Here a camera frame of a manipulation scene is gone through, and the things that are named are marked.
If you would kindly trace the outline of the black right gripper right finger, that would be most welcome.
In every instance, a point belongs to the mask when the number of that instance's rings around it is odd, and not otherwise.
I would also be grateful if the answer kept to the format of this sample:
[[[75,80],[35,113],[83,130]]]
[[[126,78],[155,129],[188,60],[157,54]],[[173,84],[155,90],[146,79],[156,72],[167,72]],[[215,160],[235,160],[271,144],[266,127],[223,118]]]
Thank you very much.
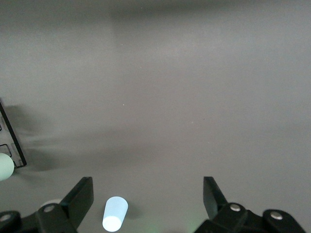
[[[289,213],[268,209],[261,216],[228,202],[213,177],[204,177],[203,202],[208,215],[196,233],[304,233]]]

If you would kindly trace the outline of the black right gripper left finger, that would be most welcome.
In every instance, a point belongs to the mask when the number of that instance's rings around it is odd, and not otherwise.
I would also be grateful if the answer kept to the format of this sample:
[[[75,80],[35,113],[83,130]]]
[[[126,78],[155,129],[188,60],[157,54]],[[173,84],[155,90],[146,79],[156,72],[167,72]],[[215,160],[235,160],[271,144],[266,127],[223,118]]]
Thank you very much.
[[[76,233],[94,201],[93,179],[83,177],[59,203],[49,203],[33,214],[0,214],[2,233]]]

